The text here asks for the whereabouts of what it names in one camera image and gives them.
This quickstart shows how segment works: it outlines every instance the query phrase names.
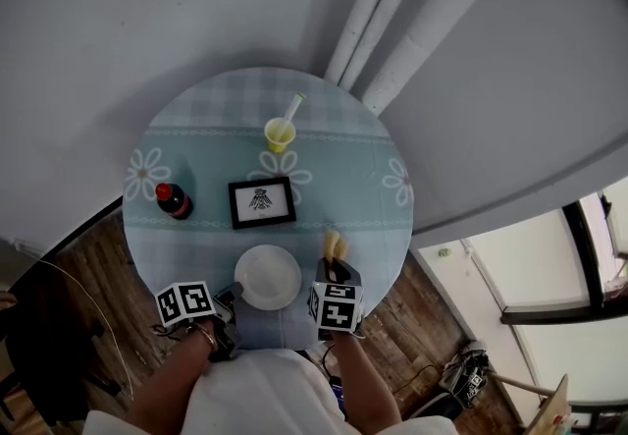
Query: white shirt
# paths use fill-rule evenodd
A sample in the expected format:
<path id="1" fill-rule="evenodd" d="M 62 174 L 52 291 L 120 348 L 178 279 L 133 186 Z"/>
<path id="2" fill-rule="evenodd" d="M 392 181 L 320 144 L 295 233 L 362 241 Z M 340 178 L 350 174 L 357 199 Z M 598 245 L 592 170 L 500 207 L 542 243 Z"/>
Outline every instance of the white shirt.
<path id="1" fill-rule="evenodd" d="M 117 417 L 93 410 L 84 435 L 145 435 Z M 183 435 L 311 434 L 359 435 L 344 421 L 323 374 L 289 350 L 242 353 L 214 364 L 196 381 L 187 405 Z M 449 419 L 411 419 L 382 435 L 455 435 Z"/>

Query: white plate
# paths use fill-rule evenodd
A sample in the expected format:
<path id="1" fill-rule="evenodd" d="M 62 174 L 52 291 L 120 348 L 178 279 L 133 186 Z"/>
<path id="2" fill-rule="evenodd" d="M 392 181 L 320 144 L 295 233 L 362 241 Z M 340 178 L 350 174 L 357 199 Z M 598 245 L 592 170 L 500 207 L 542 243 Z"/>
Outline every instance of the white plate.
<path id="1" fill-rule="evenodd" d="M 247 250 L 235 265 L 242 298 L 253 307 L 275 311 L 286 307 L 301 289 L 301 270 L 283 248 L 259 245 Z"/>

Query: cola bottle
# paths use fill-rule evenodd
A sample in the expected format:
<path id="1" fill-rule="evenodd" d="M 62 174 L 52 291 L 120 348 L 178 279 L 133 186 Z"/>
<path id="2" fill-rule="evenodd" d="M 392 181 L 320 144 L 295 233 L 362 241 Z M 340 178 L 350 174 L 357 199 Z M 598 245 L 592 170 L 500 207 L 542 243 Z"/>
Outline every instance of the cola bottle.
<path id="1" fill-rule="evenodd" d="M 194 209 L 192 200 L 177 184 L 159 184 L 155 195 L 159 207 L 174 219 L 185 220 Z"/>

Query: electrical cord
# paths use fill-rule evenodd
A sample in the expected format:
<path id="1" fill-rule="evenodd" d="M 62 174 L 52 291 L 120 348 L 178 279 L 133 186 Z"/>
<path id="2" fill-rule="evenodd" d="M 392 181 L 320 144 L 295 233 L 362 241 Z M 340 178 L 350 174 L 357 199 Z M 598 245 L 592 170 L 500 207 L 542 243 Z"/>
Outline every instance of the electrical cord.
<path id="1" fill-rule="evenodd" d="M 155 334 L 157 337 L 167 337 L 168 339 L 171 339 L 173 341 L 181 342 L 181 339 L 179 339 L 178 337 L 174 337 L 173 334 L 182 327 L 183 324 L 181 322 L 178 322 L 173 325 L 172 329 L 168 330 L 166 327 L 158 323 L 156 325 L 151 325 L 150 330 L 152 330 L 153 334 Z"/>
<path id="2" fill-rule="evenodd" d="M 107 319 L 107 317 L 105 316 L 105 313 L 102 311 L 102 309 L 98 305 L 98 302 L 96 302 L 96 300 L 89 294 L 89 292 L 80 283 L 80 281 L 77 280 L 74 276 L 72 276 L 65 269 L 60 268 L 59 266 L 53 264 L 52 262 L 48 262 L 47 260 L 41 260 L 41 259 L 35 257 L 34 255 L 31 255 L 27 251 L 18 248 L 18 244 L 16 244 L 16 250 L 21 252 L 21 253 L 25 253 L 29 257 L 32 257 L 37 262 L 41 262 L 43 264 L 48 264 L 49 266 L 54 267 L 58 271 L 61 271 L 68 278 L 70 278 L 72 281 L 74 281 L 80 287 L 80 289 L 85 292 L 85 295 L 89 298 L 89 300 L 91 300 L 93 302 L 93 304 L 96 306 L 96 309 L 98 309 L 98 312 L 100 312 L 100 315 L 102 316 L 103 320 L 105 320 L 105 323 L 107 324 L 107 327 L 109 328 L 109 332 L 111 332 L 111 337 L 114 340 L 114 346 L 116 347 L 116 351 L 118 352 L 118 356 L 120 357 L 120 363 L 122 364 L 122 367 L 125 370 L 125 373 L 127 374 L 127 380 L 129 381 L 129 392 L 131 393 L 131 400 L 133 400 L 133 384 L 131 383 L 131 376 L 129 375 L 129 370 L 127 369 L 127 364 L 125 363 L 125 359 L 122 357 L 122 352 L 120 351 L 120 347 L 118 346 L 118 341 L 116 340 L 116 334 L 114 333 L 114 329 L 111 327 L 111 324 L 109 323 L 109 320 Z"/>
<path id="3" fill-rule="evenodd" d="M 323 369 L 325 370 L 325 372 L 327 373 L 328 376 L 332 377 L 332 374 L 330 374 L 330 371 L 327 370 L 327 366 L 325 365 L 325 358 L 327 358 L 327 353 L 329 353 L 332 348 L 336 345 L 336 343 L 332 343 L 331 346 L 329 346 L 325 352 L 323 353 L 323 359 L 321 360 L 323 362 Z"/>
<path id="4" fill-rule="evenodd" d="M 423 372 L 424 370 L 428 369 L 428 368 L 434 368 L 434 370 L 436 370 L 437 372 L 439 371 L 437 369 L 437 367 L 435 365 L 433 365 L 432 363 L 426 365 L 425 367 L 423 367 L 421 370 L 419 370 L 412 379 L 410 379 L 407 383 L 405 383 L 403 386 L 401 386 L 401 388 L 397 388 L 394 392 L 392 392 L 393 395 L 396 395 L 397 393 L 399 393 L 401 390 L 403 390 L 403 388 L 405 388 L 406 386 L 409 386 L 410 384 L 412 384 L 412 381 L 414 381 L 417 377 L 419 377 L 421 375 L 421 372 Z"/>

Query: bracelet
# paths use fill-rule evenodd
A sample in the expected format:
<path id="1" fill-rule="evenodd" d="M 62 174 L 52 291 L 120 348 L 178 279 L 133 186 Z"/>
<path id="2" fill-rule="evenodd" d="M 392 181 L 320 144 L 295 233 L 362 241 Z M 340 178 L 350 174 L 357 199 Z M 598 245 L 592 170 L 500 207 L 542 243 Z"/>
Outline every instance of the bracelet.
<path id="1" fill-rule="evenodd" d="M 218 343 L 216 342 L 216 339 L 209 332 L 207 332 L 207 330 L 205 330 L 205 328 L 202 325 L 199 325 L 198 323 L 193 321 L 189 324 L 189 327 L 187 327 L 186 332 L 189 334 L 192 330 L 197 330 L 203 335 L 203 337 L 209 343 L 209 346 L 212 349 L 212 353 L 215 353 L 218 350 Z"/>

